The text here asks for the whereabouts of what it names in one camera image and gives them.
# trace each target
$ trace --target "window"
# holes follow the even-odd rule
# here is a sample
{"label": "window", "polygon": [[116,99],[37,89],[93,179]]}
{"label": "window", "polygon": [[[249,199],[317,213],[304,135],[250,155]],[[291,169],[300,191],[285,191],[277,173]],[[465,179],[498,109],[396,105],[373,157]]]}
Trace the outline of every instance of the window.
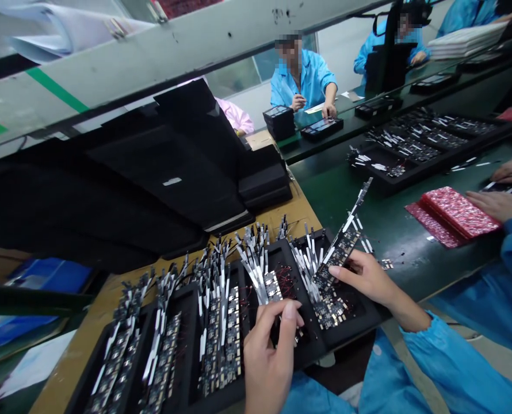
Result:
{"label": "window", "polygon": [[[303,48],[318,51],[315,34],[302,37]],[[272,78],[279,61],[275,49],[269,49],[206,74],[208,86],[215,97],[227,98]]]}

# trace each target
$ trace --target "stack of paper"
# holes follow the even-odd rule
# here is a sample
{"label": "stack of paper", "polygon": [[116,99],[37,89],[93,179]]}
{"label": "stack of paper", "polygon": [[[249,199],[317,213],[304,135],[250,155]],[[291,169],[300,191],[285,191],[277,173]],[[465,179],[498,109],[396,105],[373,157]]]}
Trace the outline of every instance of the stack of paper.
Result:
{"label": "stack of paper", "polygon": [[111,41],[117,30],[130,35],[154,26],[143,21],[46,3],[8,7],[0,12],[7,16],[49,22],[53,25],[58,34],[16,36],[8,39],[17,53],[40,64]]}
{"label": "stack of paper", "polygon": [[474,52],[496,44],[501,38],[507,22],[461,29],[444,37],[431,40],[431,59],[464,58]]}

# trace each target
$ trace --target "green stripe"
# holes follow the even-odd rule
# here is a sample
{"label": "green stripe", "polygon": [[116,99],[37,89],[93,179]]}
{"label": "green stripe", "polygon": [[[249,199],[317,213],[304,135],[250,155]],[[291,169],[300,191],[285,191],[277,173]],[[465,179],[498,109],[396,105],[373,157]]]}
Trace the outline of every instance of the green stripe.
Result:
{"label": "green stripe", "polygon": [[85,112],[89,110],[89,107],[84,105],[78,98],[73,96],[70,92],[64,89],[61,85],[56,83],[49,77],[44,71],[39,68],[32,68],[26,71],[33,79],[38,81],[41,86],[51,92],[54,96],[63,101],[66,105],[76,110],[77,112]]}

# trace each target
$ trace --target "wooden table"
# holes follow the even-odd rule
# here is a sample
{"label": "wooden table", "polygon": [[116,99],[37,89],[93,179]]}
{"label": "wooden table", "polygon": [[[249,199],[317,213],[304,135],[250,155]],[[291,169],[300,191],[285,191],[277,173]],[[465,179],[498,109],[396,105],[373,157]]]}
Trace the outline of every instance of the wooden table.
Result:
{"label": "wooden table", "polygon": [[[291,183],[291,190],[293,194],[292,200],[277,205],[256,217],[256,221],[268,225],[270,240],[274,240],[277,236],[283,214],[286,214],[291,224],[289,226],[289,234],[292,234],[293,237],[301,237],[305,234],[304,223],[307,223],[308,227],[321,229],[318,218],[297,182]],[[239,230],[239,234],[242,237],[244,229]],[[197,255],[200,256],[201,252],[189,255],[189,260],[194,259]],[[184,258],[181,257],[172,260],[172,262],[177,262],[180,265],[183,263],[183,260]],[[156,274],[160,274],[162,269],[167,269],[170,263],[166,260],[157,261],[154,264]],[[122,295],[122,281],[134,283],[149,270],[150,266],[147,266],[123,275],[112,275],[108,278],[101,292],[91,305],[83,323],[74,335],[70,346],[47,380],[43,391],[30,410],[30,414],[62,414],[65,412],[70,397],[76,388],[103,328],[112,321],[112,314]],[[145,304],[150,303],[154,296],[155,289],[151,289],[147,293]]]}

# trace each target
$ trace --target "white paper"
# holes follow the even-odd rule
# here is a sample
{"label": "white paper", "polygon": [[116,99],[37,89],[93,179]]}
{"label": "white paper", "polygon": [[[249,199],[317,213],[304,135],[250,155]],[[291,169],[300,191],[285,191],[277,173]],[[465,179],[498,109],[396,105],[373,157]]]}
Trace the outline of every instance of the white paper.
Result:
{"label": "white paper", "polygon": [[[346,92],[341,93],[341,95],[342,95],[342,96],[344,96],[345,98],[350,99],[350,95],[348,95],[350,92],[354,92],[354,91],[346,91]],[[364,97],[359,96],[356,92],[354,92],[354,94],[355,94],[359,99],[363,99],[363,98],[364,98]]]}
{"label": "white paper", "polygon": [[75,333],[76,331],[71,331],[26,352],[22,361],[0,388],[0,398],[49,378]]}
{"label": "white paper", "polygon": [[8,39],[9,44],[20,55],[36,63],[51,62],[113,40],[110,31],[115,30],[112,19],[126,34],[154,26],[143,21],[47,3],[2,7],[0,11],[7,16],[46,22],[55,28],[58,34],[16,36]]}

